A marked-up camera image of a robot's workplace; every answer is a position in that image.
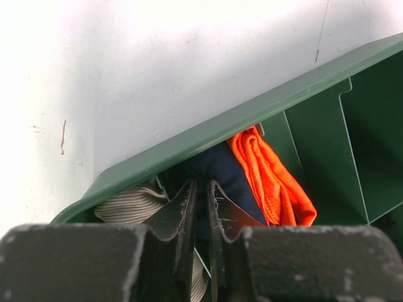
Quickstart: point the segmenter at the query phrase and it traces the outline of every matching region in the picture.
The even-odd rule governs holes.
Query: scuff mark
[[[253,236],[253,229],[249,226],[244,228],[244,239],[251,239]]]
[[[11,300],[11,290],[10,290],[10,289],[7,290],[7,291],[5,291],[5,293],[4,293],[4,300],[5,300],[5,301]]]
[[[17,231],[17,232],[27,232],[29,230],[31,230],[32,225],[19,225],[16,226],[13,230]]]
[[[257,301],[258,302],[270,302],[270,300],[264,296],[258,296]]]
[[[60,143],[60,149],[62,149],[61,155],[64,155],[63,146],[64,146],[64,133],[65,133],[65,124],[66,124],[66,122],[67,122],[67,120],[64,120],[64,124],[63,124],[63,134],[62,134],[62,142]]]
[[[344,275],[344,290],[352,291],[353,290],[353,274],[354,272],[351,269],[346,269]]]
[[[140,263],[140,257],[141,257],[141,251],[144,246],[144,238],[145,234],[147,233],[146,227],[141,227],[142,225],[139,225],[138,228],[134,229],[134,234],[138,238],[138,248],[134,249],[133,256],[132,256],[132,263],[127,271],[127,276],[126,279],[123,281],[123,286],[122,286],[122,302],[129,302],[132,297],[132,289],[135,281],[137,280],[137,275],[139,274],[139,263]]]
[[[353,296],[336,296],[338,302],[356,302]]]
[[[237,220],[227,219],[227,218],[220,218],[220,221],[237,221]]]
[[[296,281],[303,281],[306,277],[304,275],[294,275],[294,280]]]
[[[318,58],[318,56],[319,56],[319,45],[321,44],[321,38],[322,38],[322,32],[323,32],[323,25],[325,24],[326,13],[327,13],[327,7],[329,6],[329,1],[330,1],[330,0],[327,0],[326,9],[325,9],[325,15],[323,16],[323,21],[322,21],[321,34],[319,35],[319,41],[317,42],[317,50],[316,50],[315,62],[317,62],[317,58]]]
[[[368,8],[368,6],[366,6],[364,0],[361,0],[361,2],[363,3],[363,5],[365,6],[366,10],[370,12],[370,14],[372,14],[372,12],[370,11],[370,9]]]
[[[11,242],[13,242],[14,241],[14,239],[15,239],[15,236],[10,236],[10,237],[8,237],[7,238],[7,243],[11,243]]]
[[[367,297],[363,302],[386,302],[386,300],[379,297]]]

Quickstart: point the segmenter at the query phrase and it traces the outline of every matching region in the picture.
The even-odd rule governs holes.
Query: orange mesh cloth
[[[227,140],[268,225],[311,226],[316,210],[254,126]]]

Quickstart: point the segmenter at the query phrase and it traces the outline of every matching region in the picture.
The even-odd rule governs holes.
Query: worn black material
[[[264,226],[233,203],[218,182],[210,181],[207,193],[213,301],[228,301],[231,295],[236,301],[252,301],[246,254],[231,243],[244,227]]]
[[[0,241],[0,301],[189,301],[196,182],[145,224],[32,225]]]
[[[209,193],[214,301],[403,301],[402,260],[380,230],[242,229],[253,221],[215,181]]]
[[[235,158],[226,142],[219,143],[206,151],[181,162],[159,174],[169,197],[190,177],[198,180],[196,236],[208,240],[207,186],[210,179],[220,183],[226,195],[248,215],[267,225],[258,206],[244,169]]]

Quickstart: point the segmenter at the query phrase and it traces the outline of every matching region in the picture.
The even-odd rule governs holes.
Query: green plastic bin
[[[317,224],[376,225],[403,251],[403,34],[357,48],[110,167],[52,223],[95,222],[97,204],[260,122],[317,208]]]

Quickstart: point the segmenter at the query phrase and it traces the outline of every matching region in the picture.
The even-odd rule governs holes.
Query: bin compartment
[[[403,202],[403,52],[351,78],[342,95],[370,222]]]

